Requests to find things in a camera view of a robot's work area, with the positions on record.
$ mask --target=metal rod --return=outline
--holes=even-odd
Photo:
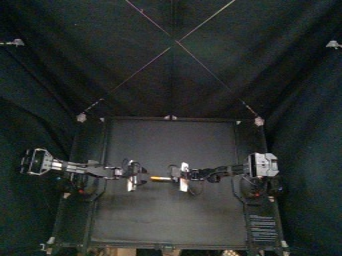
[[[229,1],[177,41],[181,42],[235,1]]]
[[[161,28],[160,25],[157,25],[157,23],[144,14],[144,11],[140,10],[130,1],[125,0],[126,4],[129,4],[129,6],[149,20],[149,22],[164,32],[165,35],[170,36],[166,31]]]
[[[189,52],[189,50],[184,47],[184,45],[176,40],[176,44],[181,47],[181,49],[188,53],[188,55],[193,58],[193,60],[198,63],[198,65],[206,70],[206,72],[212,75],[212,77],[217,80],[217,82],[225,87],[225,89],[233,93],[231,87],[218,79],[218,77],[214,75],[214,73],[208,69],[208,67],[200,62],[200,60],[196,58],[196,56]],[[253,111],[253,109],[247,105],[247,103],[237,98],[239,102],[244,105],[244,107],[249,110],[249,112],[253,114],[255,117],[257,117],[257,113]]]
[[[138,73],[160,58],[160,56],[165,54],[165,52],[166,52],[169,49],[170,49],[170,47],[168,47],[161,53],[158,53],[158,54],[156,55],[156,57],[154,57],[146,64],[144,64],[144,66],[142,66],[137,71],[134,71],[133,74],[132,74],[129,77],[126,77],[126,78],[122,80],[122,82],[121,82],[117,86],[114,86],[114,87],[106,92],[106,95],[108,95],[109,93],[112,93],[113,91],[116,91],[116,90],[118,89],[118,87],[122,86],[122,85],[136,76],[136,74],[138,74]],[[100,98],[96,102],[93,102],[93,103],[89,105],[89,107],[82,111],[82,113],[86,113],[101,101],[104,101],[104,98]]]

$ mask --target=wire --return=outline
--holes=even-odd
[[[190,187],[188,186],[188,192],[192,196],[198,196],[204,190],[204,182],[202,181],[198,181],[200,182],[200,191],[198,192],[193,192],[193,190],[190,190]]]

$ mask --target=metal frame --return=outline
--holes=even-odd
[[[165,121],[162,118],[126,118],[126,117],[113,117],[113,120],[153,120],[153,121]],[[189,122],[189,121],[194,121],[194,122],[233,122],[233,120],[227,120],[227,119],[190,119],[190,118],[184,118],[184,119],[178,119],[177,121],[169,121],[169,122]],[[253,125],[253,120],[245,120],[245,122],[243,122],[244,124],[247,123],[247,125]],[[235,123],[233,126],[233,133],[235,133],[235,148],[236,148],[236,162],[239,162],[237,160],[237,156],[243,153],[239,152],[239,147],[237,145],[240,145],[241,142],[240,140],[248,140],[248,138],[245,137],[245,134],[240,134],[240,130],[239,130],[239,126]],[[257,134],[257,136],[260,137],[260,141],[264,141],[264,135],[263,135],[263,129],[261,127],[255,127],[255,133]],[[265,142],[263,145],[259,145],[259,151],[267,152],[267,147],[265,147]],[[54,244],[54,249],[53,249],[53,254],[57,253],[58,249],[61,249],[62,247],[76,247],[78,249],[78,251],[81,252],[82,255],[85,255],[86,253],[86,249],[88,247],[98,247],[98,248],[104,248],[104,247],[118,247],[118,248],[128,248],[128,247],[137,247],[137,248],[145,248],[145,249],[162,249],[162,246],[168,246],[161,245],[161,244],[154,244],[154,243],[144,243],[141,244],[141,242],[136,241],[136,242],[114,242],[114,243],[108,243],[108,242],[94,242],[90,241],[90,233],[92,233],[92,228],[93,228],[93,213],[96,210],[96,205],[97,205],[97,199],[101,196],[101,194],[104,193],[105,187],[102,188],[102,190],[96,193],[96,195],[92,198],[88,198],[86,202],[88,202],[88,210],[86,210],[86,217],[85,217],[85,222],[84,222],[84,233],[82,233],[82,237],[81,240],[78,241],[78,243],[68,243],[68,241],[60,241],[58,240],[58,231],[60,231],[60,227],[61,227],[61,221],[62,221],[62,212],[65,210],[65,204],[66,204],[66,199],[61,198],[60,201],[60,207],[58,207],[58,212],[57,212],[57,217],[56,217],[56,222],[54,222],[54,227],[53,227],[53,234],[51,237],[56,238],[56,244]],[[243,212],[244,212],[244,220],[245,220],[245,235],[247,235],[247,240],[245,240],[245,246],[227,246],[227,245],[205,245],[205,244],[176,244],[172,245],[176,249],[202,249],[202,250],[221,250],[221,249],[228,249],[228,250],[239,250],[239,251],[248,251],[248,255],[255,256],[259,253],[259,250],[265,250],[265,251],[272,251],[276,253],[276,255],[283,255],[283,247],[281,247],[281,241],[283,241],[283,233],[281,233],[281,223],[280,223],[280,217],[279,217],[279,210],[277,210],[277,203],[276,203],[276,199],[273,199],[273,202],[271,203],[272,206],[272,218],[275,220],[275,229],[276,229],[276,240],[275,240],[275,244],[267,244],[267,245],[257,245],[252,242],[252,229],[251,229],[251,217],[249,215],[253,214],[253,212],[251,211],[251,207],[253,205],[249,205],[249,202],[243,200],[240,198],[240,196],[237,195],[237,193],[235,193],[235,196],[239,198],[241,204],[243,204]]]

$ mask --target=black curtain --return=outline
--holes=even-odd
[[[42,79],[0,48],[0,255],[34,255],[51,231],[54,180],[19,175],[19,154],[45,147],[66,159],[76,126]]]
[[[280,212],[295,255],[342,252],[342,52],[331,49],[319,57],[267,123],[287,186]]]

